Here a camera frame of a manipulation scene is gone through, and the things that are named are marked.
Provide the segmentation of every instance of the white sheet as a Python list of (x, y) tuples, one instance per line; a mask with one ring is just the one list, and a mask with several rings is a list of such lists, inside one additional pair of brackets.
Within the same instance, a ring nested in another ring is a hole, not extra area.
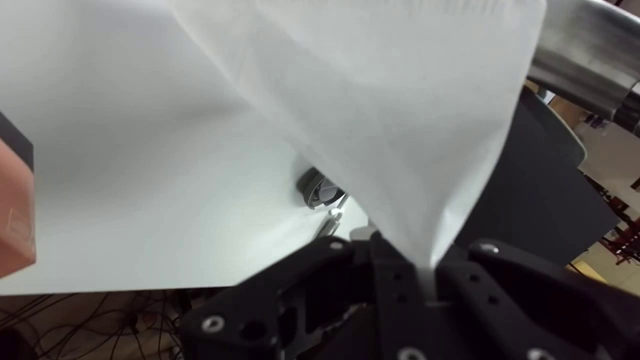
[(544, 0), (174, 0), (230, 83), (422, 272), (502, 149)]

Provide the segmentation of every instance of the red object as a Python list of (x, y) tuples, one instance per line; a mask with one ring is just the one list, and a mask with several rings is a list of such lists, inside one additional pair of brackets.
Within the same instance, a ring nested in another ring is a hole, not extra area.
[(0, 142), (0, 275), (35, 262), (35, 172)]

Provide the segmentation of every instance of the metal screw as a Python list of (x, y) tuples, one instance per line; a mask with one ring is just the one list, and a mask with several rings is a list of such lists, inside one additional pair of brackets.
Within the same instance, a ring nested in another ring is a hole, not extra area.
[(202, 331), (206, 334), (216, 334), (224, 328), (224, 317), (222, 315), (209, 315), (202, 319)]
[(344, 244), (343, 244), (343, 241), (333, 241), (330, 248), (333, 248), (333, 250), (343, 250)]
[(498, 245), (495, 245), (495, 244), (480, 244), (480, 248), (483, 248), (483, 252), (495, 252), (495, 254), (498, 254), (498, 252), (500, 252), (500, 248), (498, 248)]
[(528, 360), (557, 360), (557, 356), (553, 356), (549, 349), (544, 349), (544, 347), (530, 347), (528, 351), (526, 351), (526, 358)]
[(399, 360), (426, 360), (419, 347), (401, 347)]

